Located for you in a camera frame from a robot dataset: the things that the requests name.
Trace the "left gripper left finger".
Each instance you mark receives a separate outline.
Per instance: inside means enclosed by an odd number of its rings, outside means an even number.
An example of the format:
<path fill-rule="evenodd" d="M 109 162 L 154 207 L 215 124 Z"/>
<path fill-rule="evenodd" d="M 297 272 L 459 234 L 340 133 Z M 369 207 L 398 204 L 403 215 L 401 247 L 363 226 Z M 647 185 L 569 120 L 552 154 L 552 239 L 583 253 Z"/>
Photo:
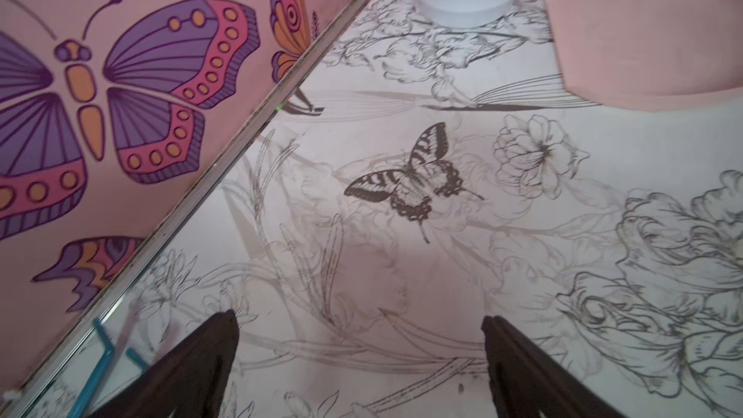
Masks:
<path fill-rule="evenodd" d="M 93 417 L 217 417 L 239 344 L 235 311 L 215 313 Z"/>

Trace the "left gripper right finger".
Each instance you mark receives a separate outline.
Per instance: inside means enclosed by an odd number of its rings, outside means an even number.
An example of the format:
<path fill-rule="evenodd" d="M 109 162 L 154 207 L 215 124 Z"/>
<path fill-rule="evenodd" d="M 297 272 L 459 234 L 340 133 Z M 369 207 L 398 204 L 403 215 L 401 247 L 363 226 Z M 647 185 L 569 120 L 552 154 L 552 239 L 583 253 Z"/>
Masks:
<path fill-rule="evenodd" d="M 482 331 L 499 417 L 621 416 L 504 317 L 485 317 Z"/>

